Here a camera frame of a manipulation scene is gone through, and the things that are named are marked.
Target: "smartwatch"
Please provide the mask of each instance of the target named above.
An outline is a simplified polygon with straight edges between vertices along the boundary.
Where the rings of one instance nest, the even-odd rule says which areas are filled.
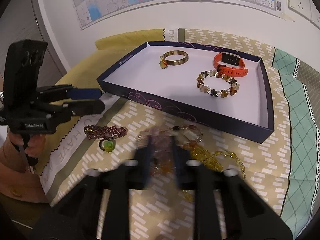
[[[221,65],[219,62],[227,63],[239,68],[227,67],[227,65]],[[217,54],[214,57],[213,66],[218,72],[222,71],[230,77],[244,77],[248,73],[248,69],[244,68],[243,59],[238,55],[228,52],[221,52]]]

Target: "watch screen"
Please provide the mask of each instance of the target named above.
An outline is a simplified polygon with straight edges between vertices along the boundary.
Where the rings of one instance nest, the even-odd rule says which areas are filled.
[[[240,58],[234,55],[222,53],[222,60],[223,63],[231,64],[234,66],[239,66]]]

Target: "electrical outlet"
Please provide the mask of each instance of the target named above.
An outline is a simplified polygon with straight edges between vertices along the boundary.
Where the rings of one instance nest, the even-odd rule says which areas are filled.
[[[313,1],[310,1],[311,4],[311,22],[316,25],[318,28],[320,28],[320,13],[313,3]]]
[[[288,4],[292,11],[311,20],[310,0],[288,0]]]

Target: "hand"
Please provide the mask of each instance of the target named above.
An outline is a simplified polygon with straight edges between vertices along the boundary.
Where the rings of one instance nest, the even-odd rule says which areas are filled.
[[[18,146],[23,146],[23,139],[20,134],[14,134],[10,131],[8,126],[8,137],[9,140]],[[42,151],[44,150],[45,145],[45,135],[44,134],[36,134],[32,136],[28,142],[28,147],[24,150],[26,154],[30,157],[38,158]]]

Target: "orange watch strap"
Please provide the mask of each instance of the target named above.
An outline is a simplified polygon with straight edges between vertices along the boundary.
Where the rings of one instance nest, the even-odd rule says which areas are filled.
[[[220,65],[219,61],[222,60],[222,54],[223,52],[217,54],[214,57],[213,66],[216,70],[218,70],[218,66]],[[245,64],[242,58],[240,58],[239,67],[240,68],[227,67],[226,65],[220,65],[219,70],[231,77],[244,77],[245,75],[247,75],[248,69],[244,68]]]

